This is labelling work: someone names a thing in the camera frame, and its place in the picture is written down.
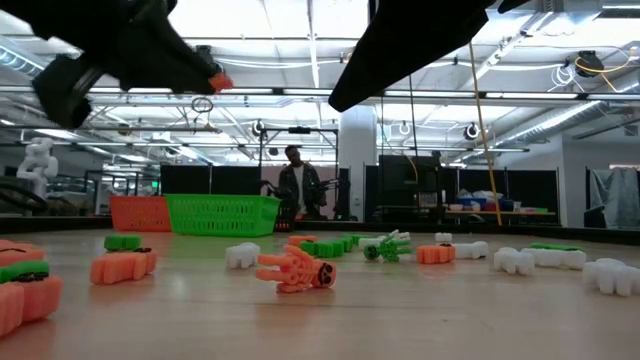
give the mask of orange toy skeleton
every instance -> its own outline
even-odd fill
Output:
[[[258,263],[279,266],[280,270],[258,269],[256,277],[265,281],[279,281],[277,289],[284,293],[307,290],[309,287],[328,288],[336,281],[336,266],[316,260],[292,245],[285,245],[285,255],[259,255]]]

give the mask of white robot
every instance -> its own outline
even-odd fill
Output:
[[[43,199],[47,196],[47,179],[58,175],[58,159],[51,156],[51,148],[53,140],[49,138],[31,139],[16,174],[18,178],[31,180],[33,193]]]

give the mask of ceiling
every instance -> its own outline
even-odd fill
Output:
[[[341,58],[349,54],[364,32],[368,23],[367,0],[315,0],[309,2],[296,0],[180,0],[169,16],[177,32],[191,45],[210,45],[214,58],[223,64],[234,80],[235,86],[245,88],[308,88],[331,89],[344,69]],[[575,23],[567,17],[543,17],[532,10],[516,10],[505,15],[489,11],[491,21],[473,39],[476,64],[479,71],[481,91],[517,91],[535,93],[579,93],[607,91],[606,82],[601,76],[594,78],[573,77],[570,70],[559,73],[565,61],[573,61],[580,50],[595,51],[602,59],[606,69],[616,69],[608,73],[614,81],[637,70],[640,63],[629,57],[632,48],[640,40],[640,19],[635,18],[596,18]],[[523,26],[535,23],[535,19],[553,19],[544,22],[539,30],[531,30],[527,37],[520,38]],[[56,54],[77,54],[78,50],[58,39],[45,42],[32,35],[30,27],[0,12],[0,47],[10,47],[14,52],[27,57],[30,61],[45,66]],[[425,43],[415,46],[429,46]],[[483,70],[483,63],[498,54],[500,59],[490,68]],[[315,73],[313,63],[317,61]],[[389,90],[473,90],[471,57],[468,47],[463,47],[429,67],[418,70],[411,76],[394,84]],[[0,86],[28,85],[30,76],[21,74],[10,67],[0,66]],[[100,88],[117,87],[116,80],[105,76],[97,84]],[[24,110],[26,104],[33,104],[32,115],[40,117],[36,110],[36,99],[24,91],[3,91],[6,95],[0,106],[12,110]],[[214,163],[246,164],[255,163],[257,150],[251,148],[257,144],[257,138],[251,129],[258,119],[263,124],[275,128],[307,126],[337,129],[340,114],[326,104],[326,96],[260,96],[251,95],[248,104],[243,96],[225,95],[210,97],[216,107],[209,114],[197,114],[190,108],[190,98],[168,99],[164,94],[131,94],[127,98],[114,94],[92,96],[95,109],[100,111],[94,117],[91,127],[114,127],[130,124],[134,127],[153,127],[154,131],[136,131],[122,136],[115,131],[79,132],[83,139],[102,139],[103,142],[147,142],[154,136],[158,138],[166,128],[170,134],[162,135],[165,141],[174,143],[229,144],[229,147],[190,147],[184,151],[190,158],[190,151],[197,152],[196,160],[207,159]],[[373,105],[379,121],[384,122],[386,141],[382,132],[378,134],[378,144],[385,146],[407,146],[413,143],[412,135],[400,132],[403,124],[411,124],[415,119],[415,134],[420,146],[466,146],[476,147],[479,143],[469,143],[463,138],[463,128],[477,123],[478,112],[470,99],[460,103],[452,101],[438,102],[422,100],[412,107],[408,101],[388,102]],[[545,101],[532,101],[526,104],[518,102],[486,102],[482,107],[485,126],[490,138],[526,123],[529,119],[563,106]],[[21,124],[20,118],[11,118],[14,126]],[[221,129],[221,134],[211,132],[192,133],[182,131],[188,127],[202,128],[210,123]],[[4,130],[4,139],[11,139],[18,132]],[[309,145],[302,151],[303,158],[312,162],[329,162],[334,159],[335,137],[330,134],[325,139],[317,134],[301,136],[285,132],[271,140],[270,145],[285,146],[290,143]],[[237,144],[250,145],[240,152],[232,149]],[[169,159],[161,148],[134,148],[124,146],[100,145],[110,154],[134,153],[153,159]],[[264,155],[270,163],[280,164],[285,158],[279,155]]]

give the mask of white column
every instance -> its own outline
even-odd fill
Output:
[[[373,106],[354,106],[340,115],[338,164],[351,178],[351,214],[364,221],[364,167],[376,164],[376,114]]]

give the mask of black jacket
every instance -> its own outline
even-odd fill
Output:
[[[302,166],[304,167],[302,172],[302,195],[304,196],[304,204],[307,212],[312,213],[318,210],[318,205],[320,199],[324,196],[324,191],[320,188],[320,177],[318,177],[316,169],[307,163],[303,163]],[[281,190],[288,190],[291,193],[291,201],[294,204],[298,204],[298,180],[293,171],[293,166],[288,165],[280,171],[278,187]]]

